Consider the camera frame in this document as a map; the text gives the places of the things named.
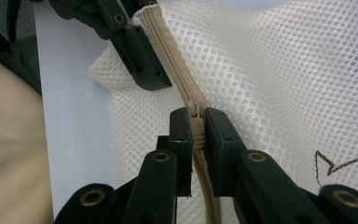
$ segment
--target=beige zipper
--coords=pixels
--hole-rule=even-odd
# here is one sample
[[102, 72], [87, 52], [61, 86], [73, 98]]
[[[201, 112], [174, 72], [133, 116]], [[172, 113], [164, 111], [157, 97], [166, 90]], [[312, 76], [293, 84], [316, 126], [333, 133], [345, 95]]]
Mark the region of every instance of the beige zipper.
[[151, 35], [150, 40], [156, 48], [156, 51], [158, 51], [167, 72], [174, 79], [174, 83], [191, 115], [190, 123], [194, 140], [193, 161], [205, 200], [206, 223], [219, 224], [219, 200], [213, 196], [208, 167], [202, 151], [205, 148], [206, 141], [204, 114], [205, 108], [210, 106], [209, 102], [188, 72], [185, 61], [180, 55], [170, 31], [165, 26], [160, 8], [145, 8], [143, 13], [138, 14], [138, 18], [143, 22], [149, 35]]

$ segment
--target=zipper slider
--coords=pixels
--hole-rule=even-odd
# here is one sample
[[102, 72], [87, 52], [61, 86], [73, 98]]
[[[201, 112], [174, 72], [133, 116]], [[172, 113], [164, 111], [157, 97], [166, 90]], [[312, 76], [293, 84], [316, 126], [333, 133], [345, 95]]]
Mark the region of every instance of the zipper slider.
[[200, 117], [200, 105], [194, 98], [191, 98], [186, 101], [186, 107], [190, 112], [191, 118], [199, 118]]

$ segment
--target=white mesh fabric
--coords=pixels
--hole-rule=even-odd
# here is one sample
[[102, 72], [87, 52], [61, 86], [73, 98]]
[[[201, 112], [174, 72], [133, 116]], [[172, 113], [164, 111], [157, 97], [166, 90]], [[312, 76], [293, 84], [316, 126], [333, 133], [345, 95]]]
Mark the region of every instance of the white mesh fabric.
[[[358, 189], [358, 0], [261, 11], [196, 1], [160, 7], [201, 91], [248, 148], [269, 153], [314, 193], [318, 180]], [[183, 103], [175, 88], [137, 88], [112, 48], [90, 73], [112, 90], [119, 186], [137, 175]], [[178, 223], [200, 222], [203, 203], [188, 202], [199, 210], [180, 210]], [[232, 216], [224, 215], [225, 223]]]
[[[184, 103], [174, 86], [161, 91], [139, 88], [112, 46], [90, 67], [89, 74], [112, 92], [114, 182], [118, 188], [138, 175], [145, 155], [156, 149], [158, 136], [169, 134], [171, 112]], [[204, 223], [204, 201], [195, 173], [191, 188], [193, 197], [178, 199], [178, 223]]]

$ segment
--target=beige pants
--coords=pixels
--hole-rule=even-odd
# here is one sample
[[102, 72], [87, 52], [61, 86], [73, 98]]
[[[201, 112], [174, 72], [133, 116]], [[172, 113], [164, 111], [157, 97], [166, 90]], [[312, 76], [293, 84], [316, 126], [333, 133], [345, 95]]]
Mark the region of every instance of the beige pants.
[[41, 97], [0, 64], [0, 223], [52, 223]]

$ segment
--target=brown line drawing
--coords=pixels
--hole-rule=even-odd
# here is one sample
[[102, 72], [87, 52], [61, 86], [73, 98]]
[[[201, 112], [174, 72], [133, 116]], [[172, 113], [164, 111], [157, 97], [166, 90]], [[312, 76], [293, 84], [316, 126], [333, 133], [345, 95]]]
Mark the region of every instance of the brown line drawing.
[[318, 168], [318, 156], [320, 158], [322, 158], [322, 160], [324, 160], [325, 162], [327, 162], [327, 164], [329, 165], [328, 167], [328, 171], [327, 171], [327, 176], [330, 176], [332, 173], [334, 173], [335, 171], [345, 167], [345, 166], [348, 166], [348, 165], [351, 165], [355, 162], [358, 161], [358, 158], [357, 159], [354, 159], [353, 161], [347, 161], [341, 165], [339, 165], [338, 167], [335, 168], [335, 164], [330, 161], [329, 159], [327, 159], [327, 157], [322, 153], [320, 152], [319, 150], [316, 150], [315, 152], [315, 167], [316, 167], [316, 180], [318, 181], [318, 184], [319, 186], [321, 187], [321, 182], [319, 181], [319, 168]]

